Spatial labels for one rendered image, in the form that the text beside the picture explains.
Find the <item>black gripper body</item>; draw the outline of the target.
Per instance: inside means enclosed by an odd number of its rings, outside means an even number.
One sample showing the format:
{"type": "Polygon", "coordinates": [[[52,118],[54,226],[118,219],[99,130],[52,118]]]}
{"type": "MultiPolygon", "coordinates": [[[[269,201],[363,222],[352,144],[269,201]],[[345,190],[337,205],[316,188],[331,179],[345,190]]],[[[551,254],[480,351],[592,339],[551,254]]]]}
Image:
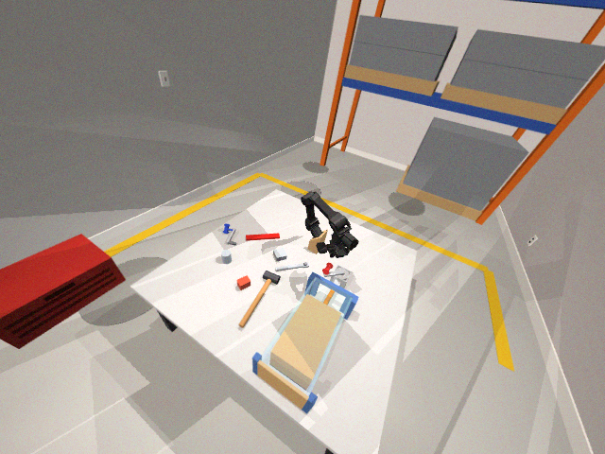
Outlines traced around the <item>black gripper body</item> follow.
{"type": "Polygon", "coordinates": [[[334,245],[334,243],[340,244],[341,240],[335,239],[333,237],[333,234],[331,234],[332,239],[329,240],[330,244],[325,244],[324,242],[318,242],[316,247],[319,251],[319,253],[327,253],[327,249],[329,252],[333,252],[332,251],[332,246],[334,245]]]}

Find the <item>clear-panelled rack with blue corner posts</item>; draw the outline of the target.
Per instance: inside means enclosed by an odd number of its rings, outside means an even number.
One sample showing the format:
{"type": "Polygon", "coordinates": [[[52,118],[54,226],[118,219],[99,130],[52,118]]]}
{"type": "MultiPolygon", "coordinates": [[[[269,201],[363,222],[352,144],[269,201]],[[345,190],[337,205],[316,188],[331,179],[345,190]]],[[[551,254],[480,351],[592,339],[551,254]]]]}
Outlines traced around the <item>clear-panelled rack with blue corner posts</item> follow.
{"type": "Polygon", "coordinates": [[[265,350],[252,357],[252,371],[308,413],[312,392],[345,319],[358,300],[310,274],[305,293],[265,350]]]}

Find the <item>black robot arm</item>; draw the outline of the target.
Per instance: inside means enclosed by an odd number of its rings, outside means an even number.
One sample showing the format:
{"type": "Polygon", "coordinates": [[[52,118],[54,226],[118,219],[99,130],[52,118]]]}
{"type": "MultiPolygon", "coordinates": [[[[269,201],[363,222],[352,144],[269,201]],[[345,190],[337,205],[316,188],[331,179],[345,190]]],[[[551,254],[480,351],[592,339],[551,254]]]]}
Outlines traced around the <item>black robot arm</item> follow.
{"type": "Polygon", "coordinates": [[[329,225],[332,228],[333,237],[341,240],[340,244],[334,243],[332,251],[335,253],[336,258],[344,257],[348,255],[350,250],[354,249],[359,241],[350,233],[352,230],[351,223],[347,218],[341,215],[339,212],[334,211],[317,192],[308,192],[301,197],[301,202],[305,206],[307,218],[305,219],[305,227],[307,231],[311,232],[313,238],[319,237],[324,231],[319,227],[320,222],[315,217],[314,205],[327,217],[329,225]],[[347,227],[345,228],[344,226],[347,227]],[[344,244],[348,247],[343,247],[344,244]]]}

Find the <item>black-headed mallet with wooden handle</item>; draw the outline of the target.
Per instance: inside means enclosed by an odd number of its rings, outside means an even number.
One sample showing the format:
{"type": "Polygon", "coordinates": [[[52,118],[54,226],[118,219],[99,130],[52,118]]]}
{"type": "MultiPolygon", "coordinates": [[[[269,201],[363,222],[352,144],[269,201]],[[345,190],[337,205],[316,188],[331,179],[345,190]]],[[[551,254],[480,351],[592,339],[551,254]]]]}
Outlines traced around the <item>black-headed mallet with wooden handle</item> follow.
{"type": "Polygon", "coordinates": [[[254,309],[257,307],[257,305],[259,304],[260,300],[262,299],[263,295],[265,294],[265,292],[267,291],[270,283],[274,283],[274,284],[278,284],[280,281],[281,276],[277,275],[275,273],[272,273],[270,271],[265,271],[263,274],[263,279],[266,279],[266,283],[263,285],[263,287],[261,288],[261,290],[259,291],[258,295],[256,296],[256,298],[254,299],[254,301],[252,302],[250,308],[248,309],[248,311],[246,312],[245,316],[243,317],[243,319],[241,320],[241,322],[239,323],[239,327],[244,328],[244,326],[246,325],[247,321],[249,320],[251,314],[253,313],[254,309]]]}

